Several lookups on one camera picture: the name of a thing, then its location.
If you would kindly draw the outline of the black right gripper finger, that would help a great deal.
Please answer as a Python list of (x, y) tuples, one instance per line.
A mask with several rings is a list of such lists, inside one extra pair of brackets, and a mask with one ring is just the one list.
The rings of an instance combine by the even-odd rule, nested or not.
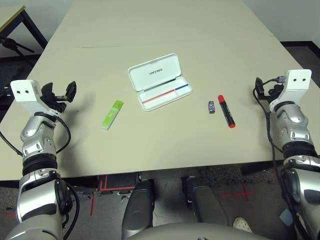
[(256, 77), (255, 79), (255, 91), (257, 94), (257, 98), (259, 100), (264, 100), (264, 87), (263, 87), (263, 81), (259, 78)]

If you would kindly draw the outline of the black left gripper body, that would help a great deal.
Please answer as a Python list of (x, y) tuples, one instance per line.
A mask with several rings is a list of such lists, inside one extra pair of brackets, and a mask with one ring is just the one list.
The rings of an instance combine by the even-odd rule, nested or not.
[(65, 103), (67, 97), (65, 95), (55, 96), (54, 94), (47, 94), (41, 97), (41, 100), (51, 109), (63, 113), (67, 107)]

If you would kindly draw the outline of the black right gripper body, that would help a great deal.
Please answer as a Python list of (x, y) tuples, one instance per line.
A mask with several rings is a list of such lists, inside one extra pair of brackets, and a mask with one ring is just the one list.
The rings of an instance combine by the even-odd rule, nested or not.
[(264, 100), (262, 101), (272, 102), (280, 96), (282, 91), (283, 91), (283, 85), (275, 84), (273, 88), (268, 90), (268, 95), (265, 95), (265, 90), (264, 90)]

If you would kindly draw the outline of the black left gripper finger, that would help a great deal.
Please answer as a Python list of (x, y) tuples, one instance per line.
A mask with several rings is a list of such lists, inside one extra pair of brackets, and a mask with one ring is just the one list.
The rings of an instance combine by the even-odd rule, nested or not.
[(68, 84), (66, 88), (65, 100), (71, 103), (74, 100), (76, 93), (77, 93), (77, 84), (75, 81), (72, 81), (71, 83)]
[(41, 88), (42, 98), (55, 98), (55, 94), (53, 93), (53, 83), (47, 83)]

